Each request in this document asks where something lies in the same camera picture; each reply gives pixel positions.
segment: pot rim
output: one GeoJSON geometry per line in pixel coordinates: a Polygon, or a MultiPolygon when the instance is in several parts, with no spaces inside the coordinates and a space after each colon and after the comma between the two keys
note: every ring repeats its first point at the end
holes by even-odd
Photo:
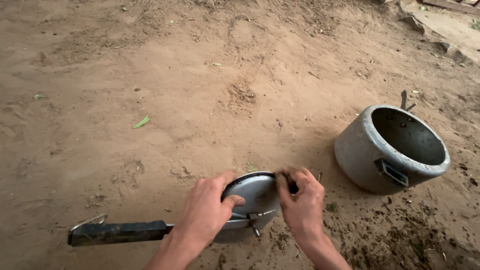
{"type": "Polygon", "coordinates": [[[363,125],[363,128],[365,129],[365,132],[368,134],[368,138],[373,142],[373,140],[376,140],[377,142],[380,142],[379,145],[377,145],[380,150],[382,150],[383,153],[386,154],[386,156],[392,160],[395,160],[397,162],[400,162],[401,165],[409,168],[423,168],[424,172],[430,172],[432,175],[440,175],[443,174],[448,167],[450,166],[450,155],[448,154],[448,149],[446,148],[446,145],[442,138],[430,127],[428,126],[424,121],[422,121],[420,118],[417,116],[409,113],[406,110],[403,110],[399,107],[392,106],[392,105],[387,105],[387,104],[375,104],[375,105],[370,105],[367,108],[365,108],[362,113],[358,116],[362,118],[362,121],[364,123],[367,123],[369,126],[372,128],[365,128],[366,125],[363,125]],[[430,132],[432,132],[436,138],[440,140],[440,143],[442,144],[442,147],[444,148],[445,152],[445,159],[443,160],[442,163],[438,165],[428,165],[424,164],[421,162],[418,162],[416,160],[413,160],[404,154],[400,153],[398,150],[393,148],[383,137],[378,133],[377,129],[373,125],[373,120],[372,120],[372,113],[376,109],[381,109],[381,108],[387,108],[387,109],[392,109],[396,110],[398,112],[404,113],[408,115],[409,117],[415,119],[416,121],[420,122],[423,126],[425,126],[430,132]]]}

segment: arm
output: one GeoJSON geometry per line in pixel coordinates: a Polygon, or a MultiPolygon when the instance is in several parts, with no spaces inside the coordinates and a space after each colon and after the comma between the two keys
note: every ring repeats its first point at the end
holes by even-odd
{"type": "Polygon", "coordinates": [[[232,181],[233,172],[226,171],[218,177],[195,183],[179,221],[144,270],[187,269],[230,219],[232,209],[245,204],[238,195],[229,195],[220,201],[222,192],[232,181]]]}
{"type": "Polygon", "coordinates": [[[288,167],[275,173],[283,217],[305,255],[319,270],[351,270],[323,230],[324,187],[305,168],[288,167]],[[291,195],[286,177],[299,191],[291,195]]]}

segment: wooden plank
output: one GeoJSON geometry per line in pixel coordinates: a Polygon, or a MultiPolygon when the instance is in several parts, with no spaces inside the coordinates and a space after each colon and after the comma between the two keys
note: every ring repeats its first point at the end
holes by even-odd
{"type": "Polygon", "coordinates": [[[458,10],[466,13],[471,13],[480,16],[480,9],[472,5],[460,4],[448,0],[423,0],[424,3],[444,7],[448,9],[458,10]]]}

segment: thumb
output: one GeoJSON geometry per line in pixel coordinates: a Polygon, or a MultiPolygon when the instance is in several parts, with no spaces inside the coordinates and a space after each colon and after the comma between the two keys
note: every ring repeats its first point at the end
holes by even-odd
{"type": "Polygon", "coordinates": [[[288,183],[285,175],[282,172],[275,172],[276,188],[278,196],[280,197],[280,205],[286,206],[291,203],[292,195],[288,190],[288,183]]]}
{"type": "Polygon", "coordinates": [[[238,195],[228,195],[222,201],[222,217],[227,222],[232,216],[232,209],[235,206],[244,206],[245,199],[238,195]]]}
{"type": "Polygon", "coordinates": [[[235,206],[244,206],[245,199],[239,195],[228,195],[223,198],[222,207],[232,211],[235,206]]]}

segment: metal hook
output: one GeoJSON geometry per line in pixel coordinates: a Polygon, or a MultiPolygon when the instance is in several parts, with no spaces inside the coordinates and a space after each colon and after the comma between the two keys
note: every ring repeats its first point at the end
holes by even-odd
{"type": "Polygon", "coordinates": [[[89,222],[91,222],[91,221],[94,221],[94,220],[96,220],[96,219],[99,219],[99,218],[101,218],[101,217],[103,217],[103,219],[100,220],[100,222],[99,222],[98,224],[102,224],[102,223],[107,219],[107,214],[101,214],[101,215],[99,215],[99,216],[96,216],[96,217],[92,218],[91,220],[87,220],[87,221],[84,221],[84,222],[82,222],[82,223],[80,223],[80,224],[78,224],[78,225],[75,225],[75,226],[73,226],[71,229],[69,229],[68,232],[71,233],[71,232],[73,232],[76,228],[78,228],[78,227],[80,227],[80,226],[82,226],[82,225],[84,225],[84,224],[87,224],[87,223],[89,223],[89,222]]]}
{"type": "Polygon", "coordinates": [[[406,108],[407,107],[407,91],[406,90],[402,91],[401,97],[402,97],[402,104],[400,105],[400,109],[409,111],[417,105],[416,103],[413,103],[408,108],[406,108]]]}

